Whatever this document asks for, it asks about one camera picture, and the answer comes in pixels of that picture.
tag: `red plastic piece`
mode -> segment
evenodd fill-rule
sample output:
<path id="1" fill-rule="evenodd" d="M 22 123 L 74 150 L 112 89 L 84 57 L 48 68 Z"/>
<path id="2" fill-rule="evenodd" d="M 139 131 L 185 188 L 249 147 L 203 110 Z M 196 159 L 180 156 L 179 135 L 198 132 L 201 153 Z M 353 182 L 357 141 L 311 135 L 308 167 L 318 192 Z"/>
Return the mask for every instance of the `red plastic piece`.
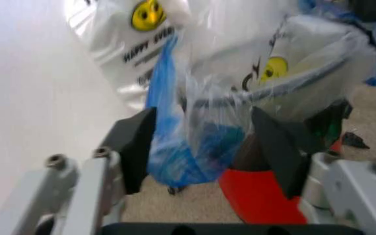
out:
<path id="1" fill-rule="evenodd" d="M 227 200 L 249 224 L 306 224 L 298 210 L 300 198 L 284 197 L 272 171 L 226 170 L 219 180 Z"/>

